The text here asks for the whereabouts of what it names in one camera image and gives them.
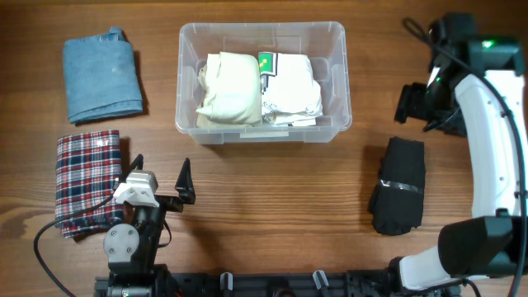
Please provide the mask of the black garment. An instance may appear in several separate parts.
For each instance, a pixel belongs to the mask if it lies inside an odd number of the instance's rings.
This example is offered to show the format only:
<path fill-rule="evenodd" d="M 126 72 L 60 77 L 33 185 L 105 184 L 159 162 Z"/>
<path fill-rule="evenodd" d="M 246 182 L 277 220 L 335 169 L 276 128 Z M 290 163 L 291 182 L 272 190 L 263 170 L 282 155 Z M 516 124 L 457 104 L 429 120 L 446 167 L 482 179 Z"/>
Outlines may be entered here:
<path fill-rule="evenodd" d="M 424 143 L 393 137 L 381 159 L 369 203 L 377 233 L 403 235 L 422 224 L 426 185 Z"/>

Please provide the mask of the cream garment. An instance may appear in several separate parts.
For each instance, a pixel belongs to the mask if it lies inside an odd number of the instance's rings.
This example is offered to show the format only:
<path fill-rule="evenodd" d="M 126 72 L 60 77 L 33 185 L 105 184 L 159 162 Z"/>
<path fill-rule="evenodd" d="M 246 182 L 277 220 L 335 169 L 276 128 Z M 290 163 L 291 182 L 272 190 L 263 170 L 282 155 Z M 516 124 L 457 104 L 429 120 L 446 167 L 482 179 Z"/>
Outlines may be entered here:
<path fill-rule="evenodd" d="M 209 54 L 198 74 L 205 95 L 196 109 L 200 128 L 256 127 L 262 124 L 257 59 L 248 54 Z"/>

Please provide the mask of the white printed t-shirt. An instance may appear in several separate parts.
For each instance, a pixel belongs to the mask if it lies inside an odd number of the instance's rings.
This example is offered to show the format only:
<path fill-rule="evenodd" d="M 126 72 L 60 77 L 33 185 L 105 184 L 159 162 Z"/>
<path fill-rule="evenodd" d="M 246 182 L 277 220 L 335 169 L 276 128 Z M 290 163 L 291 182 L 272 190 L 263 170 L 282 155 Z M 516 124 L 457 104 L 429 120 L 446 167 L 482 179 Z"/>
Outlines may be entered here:
<path fill-rule="evenodd" d="M 316 124 L 323 114 L 321 87 L 304 54 L 258 54 L 262 119 L 275 126 Z"/>

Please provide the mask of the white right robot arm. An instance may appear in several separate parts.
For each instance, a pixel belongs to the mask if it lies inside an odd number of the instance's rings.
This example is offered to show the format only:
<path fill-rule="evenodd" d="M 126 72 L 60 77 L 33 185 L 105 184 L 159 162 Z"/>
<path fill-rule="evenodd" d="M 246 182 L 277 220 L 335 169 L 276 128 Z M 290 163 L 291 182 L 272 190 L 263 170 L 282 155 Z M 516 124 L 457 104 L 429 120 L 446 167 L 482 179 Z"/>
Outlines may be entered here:
<path fill-rule="evenodd" d="M 527 272 L 525 62 L 519 41 L 480 35 L 473 15 L 449 12 L 423 30 L 427 83 L 403 87 L 395 120 L 424 120 L 469 141 L 472 216 L 435 246 L 382 270 L 350 271 L 356 296 L 447 294 L 481 278 Z M 198 144 L 327 143 L 352 123 L 344 27 L 335 21 L 188 23 L 179 35 L 175 125 Z"/>

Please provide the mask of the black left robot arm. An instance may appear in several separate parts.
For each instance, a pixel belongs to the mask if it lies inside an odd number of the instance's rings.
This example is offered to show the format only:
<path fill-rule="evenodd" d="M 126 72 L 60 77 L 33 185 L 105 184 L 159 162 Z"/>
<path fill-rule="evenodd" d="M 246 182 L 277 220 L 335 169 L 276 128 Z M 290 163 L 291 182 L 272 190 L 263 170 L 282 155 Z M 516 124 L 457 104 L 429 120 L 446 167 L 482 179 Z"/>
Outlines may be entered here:
<path fill-rule="evenodd" d="M 166 214 L 182 212 L 184 203 L 175 196 L 157 196 L 158 206 L 132 205 L 129 223 L 117 224 L 106 234 L 103 248 L 110 274 L 98 280 L 95 296 L 182 296 L 183 291 L 165 264 L 155 262 L 163 230 L 169 230 Z"/>

